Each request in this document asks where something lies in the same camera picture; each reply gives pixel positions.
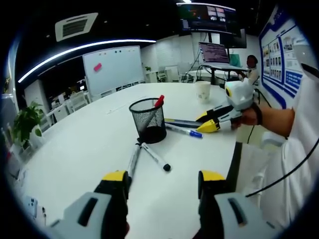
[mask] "ceiling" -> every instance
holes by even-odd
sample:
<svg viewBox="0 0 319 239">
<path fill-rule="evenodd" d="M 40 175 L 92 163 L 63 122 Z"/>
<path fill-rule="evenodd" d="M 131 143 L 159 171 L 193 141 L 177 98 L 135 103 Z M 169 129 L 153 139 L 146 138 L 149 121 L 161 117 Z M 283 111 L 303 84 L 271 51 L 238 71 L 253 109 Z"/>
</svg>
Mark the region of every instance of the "ceiling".
<svg viewBox="0 0 319 239">
<path fill-rule="evenodd" d="M 20 32 L 21 39 L 15 66 L 16 81 L 43 60 L 76 46 L 111 39 L 159 40 L 178 34 L 176 2 L 182 1 L 108 0 L 104 3 L 81 4 L 80 1 L 56 0 L 54 4 L 37 5 Z M 193 0 L 192 2 L 219 4 L 237 9 L 239 24 L 246 29 L 247 34 L 251 35 L 259 35 L 275 6 L 274 0 L 246 0 L 244 4 L 239 0 Z M 89 33 L 56 42 L 54 29 L 56 22 L 92 12 L 99 14 Z M 97 47 L 67 54 L 64 58 L 59 58 L 59 61 L 93 50 L 97 50 Z M 31 74 L 30 79 L 34 79 L 54 64 L 56 62 L 43 66 Z M 31 81 L 27 78 L 20 85 L 26 86 Z"/>
</svg>

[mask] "green plant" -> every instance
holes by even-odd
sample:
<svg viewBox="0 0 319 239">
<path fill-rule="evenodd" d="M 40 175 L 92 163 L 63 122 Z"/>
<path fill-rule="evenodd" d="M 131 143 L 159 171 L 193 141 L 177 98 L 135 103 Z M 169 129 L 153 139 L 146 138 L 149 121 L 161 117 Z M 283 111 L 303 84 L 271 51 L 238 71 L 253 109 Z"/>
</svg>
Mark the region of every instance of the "green plant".
<svg viewBox="0 0 319 239">
<path fill-rule="evenodd" d="M 21 110 L 14 119 L 13 138 L 20 143 L 28 143 L 32 129 L 40 124 L 43 116 L 43 110 L 39 108 L 39 104 L 32 102 L 30 106 Z M 42 136 L 41 130 L 36 129 L 35 134 Z"/>
</svg>

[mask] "wrist strap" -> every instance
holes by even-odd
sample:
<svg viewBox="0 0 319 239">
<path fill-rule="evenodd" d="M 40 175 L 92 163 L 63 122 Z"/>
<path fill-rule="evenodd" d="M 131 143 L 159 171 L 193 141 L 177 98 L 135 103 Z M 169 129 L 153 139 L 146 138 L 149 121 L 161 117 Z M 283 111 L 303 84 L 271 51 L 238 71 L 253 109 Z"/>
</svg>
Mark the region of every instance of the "wrist strap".
<svg viewBox="0 0 319 239">
<path fill-rule="evenodd" d="M 259 108 L 259 106 L 253 102 L 251 108 L 256 112 L 257 116 L 257 125 L 263 124 L 263 114 Z"/>
</svg>

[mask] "blue wall display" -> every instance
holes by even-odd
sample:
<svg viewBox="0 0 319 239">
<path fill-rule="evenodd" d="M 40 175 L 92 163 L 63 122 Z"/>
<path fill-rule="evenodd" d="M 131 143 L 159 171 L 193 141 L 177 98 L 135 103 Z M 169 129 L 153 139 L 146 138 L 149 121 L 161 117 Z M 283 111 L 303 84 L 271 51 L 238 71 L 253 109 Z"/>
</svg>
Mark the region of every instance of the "blue wall display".
<svg viewBox="0 0 319 239">
<path fill-rule="evenodd" d="M 304 75 L 294 53 L 294 40 L 301 35 L 294 20 L 275 7 L 259 36 L 262 86 L 283 109 L 292 106 Z"/>
</svg>

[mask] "hand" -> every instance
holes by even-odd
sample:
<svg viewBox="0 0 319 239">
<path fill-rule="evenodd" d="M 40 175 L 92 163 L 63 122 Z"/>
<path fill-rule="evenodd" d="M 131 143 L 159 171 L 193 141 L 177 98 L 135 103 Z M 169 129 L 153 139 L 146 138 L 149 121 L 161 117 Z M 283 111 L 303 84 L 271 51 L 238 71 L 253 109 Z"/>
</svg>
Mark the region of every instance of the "hand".
<svg viewBox="0 0 319 239">
<path fill-rule="evenodd" d="M 248 108 L 242 112 L 242 117 L 240 120 L 232 124 L 232 129 L 240 127 L 241 124 L 246 125 L 256 125 L 257 124 L 257 115 L 252 108 Z"/>
</svg>

